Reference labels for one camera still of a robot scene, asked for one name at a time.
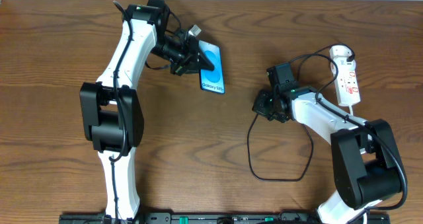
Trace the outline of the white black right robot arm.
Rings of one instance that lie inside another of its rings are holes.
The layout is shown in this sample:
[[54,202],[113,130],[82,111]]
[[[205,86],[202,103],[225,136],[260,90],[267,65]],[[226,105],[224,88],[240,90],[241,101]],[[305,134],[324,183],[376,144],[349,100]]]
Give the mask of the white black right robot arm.
[[317,208],[321,223],[369,223],[368,212],[395,194],[404,204],[408,186],[393,131],[385,120],[357,118],[329,103],[311,87],[300,87],[291,66],[266,70],[271,89],[261,90],[253,111],[272,121],[292,120],[331,146],[336,191]]

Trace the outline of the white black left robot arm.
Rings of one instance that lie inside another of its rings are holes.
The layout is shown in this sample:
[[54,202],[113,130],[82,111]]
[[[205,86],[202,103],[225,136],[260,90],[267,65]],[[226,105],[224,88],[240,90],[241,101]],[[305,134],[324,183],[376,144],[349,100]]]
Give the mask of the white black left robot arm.
[[79,91],[85,138],[92,142],[104,169],[107,205],[99,214],[62,214],[60,223],[137,223],[141,200],[135,181],[135,152],[144,131],[137,95],[147,58],[154,54],[169,61],[171,74],[217,69],[200,46],[200,29],[193,25],[175,32],[167,25],[173,12],[164,0],[123,8],[122,35],[107,68]]

